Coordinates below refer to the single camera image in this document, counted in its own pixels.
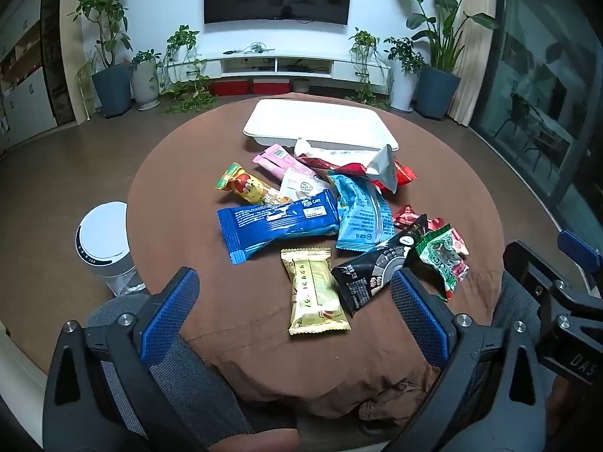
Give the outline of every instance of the round table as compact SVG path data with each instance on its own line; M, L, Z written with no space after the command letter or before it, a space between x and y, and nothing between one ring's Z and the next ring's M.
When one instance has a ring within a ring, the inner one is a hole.
M338 99L289 94L278 99L354 105ZM243 399L294 397L310 412L338 417L362 403L360 415L403 423L420 405L439 370L430 367L382 290L349 322L347 332L288 333L291 283L280 260L283 247L330 246L332 263L357 253L335 248L335 237L276 241L251 260L232 265L216 211L243 205L215 189L236 161L277 185L252 158L265 147L242 129L259 98L223 105L172 132L146 158L128 197L127 232L132 257L150 292L181 266L197 271L199 300L182 336ZM448 303L489 324L500 292L504 239L496 206L471 167L420 127L377 111L400 145L401 164L417 179L387 196L392 212L410 203L418 214L442 217L465 239L469 274ZM435 290L426 280L429 290Z

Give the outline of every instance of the white snack wrapper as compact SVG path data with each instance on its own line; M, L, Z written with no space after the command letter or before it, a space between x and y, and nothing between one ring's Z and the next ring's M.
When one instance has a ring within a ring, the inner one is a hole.
M333 185L317 178L302 175L291 168L285 170L285 176L280 185L280 193L292 200L312 197L323 190L333 191Z

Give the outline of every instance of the blue gripper pad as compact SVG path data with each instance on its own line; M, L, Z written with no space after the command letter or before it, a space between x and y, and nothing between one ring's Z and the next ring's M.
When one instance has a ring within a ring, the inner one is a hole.
M447 335L427 305L400 271L391 278L391 298L404 318L425 360L444 369L448 363Z
M601 268L601 256L574 233L562 231L557 236L557 246L587 273Z
M143 327L140 333L139 354L147 367L163 362L191 312L199 290L199 276L195 270L183 267L162 293L151 296L141 308L137 314Z

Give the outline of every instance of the gold snack wrapper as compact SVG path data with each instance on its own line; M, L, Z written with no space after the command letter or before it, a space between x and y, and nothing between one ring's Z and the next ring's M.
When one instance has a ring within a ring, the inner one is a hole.
M233 163L228 167L228 170L218 180L216 188L218 190L231 190L247 202L255 205L292 202L289 197L247 173L238 163Z
M284 249L280 257L293 283L289 334L351 329L331 275L331 249Z

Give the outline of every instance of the human hand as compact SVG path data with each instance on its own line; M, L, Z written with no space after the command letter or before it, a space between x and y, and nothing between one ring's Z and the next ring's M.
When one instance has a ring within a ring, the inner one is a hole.
M225 438L212 445L209 452L294 452L299 442L296 429L276 429Z

